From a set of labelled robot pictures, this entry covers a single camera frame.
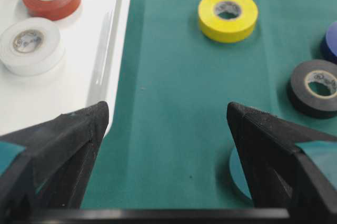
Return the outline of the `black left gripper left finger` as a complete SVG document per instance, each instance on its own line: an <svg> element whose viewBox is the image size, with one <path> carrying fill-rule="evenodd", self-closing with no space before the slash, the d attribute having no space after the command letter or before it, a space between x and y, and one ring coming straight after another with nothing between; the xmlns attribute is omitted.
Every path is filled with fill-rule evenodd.
<svg viewBox="0 0 337 224"><path fill-rule="evenodd" d="M2 158L20 150L1 173L1 223L37 209L79 208L108 122L108 104L101 101L2 135Z"/></svg>

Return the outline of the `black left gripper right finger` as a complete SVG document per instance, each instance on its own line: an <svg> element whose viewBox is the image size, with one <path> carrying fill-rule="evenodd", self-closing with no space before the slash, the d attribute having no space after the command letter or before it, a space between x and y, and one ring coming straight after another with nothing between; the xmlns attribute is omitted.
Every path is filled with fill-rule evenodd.
<svg viewBox="0 0 337 224"><path fill-rule="evenodd" d="M237 102L226 118L256 207L286 209L292 223L336 223L336 188L298 146L335 136Z"/></svg>

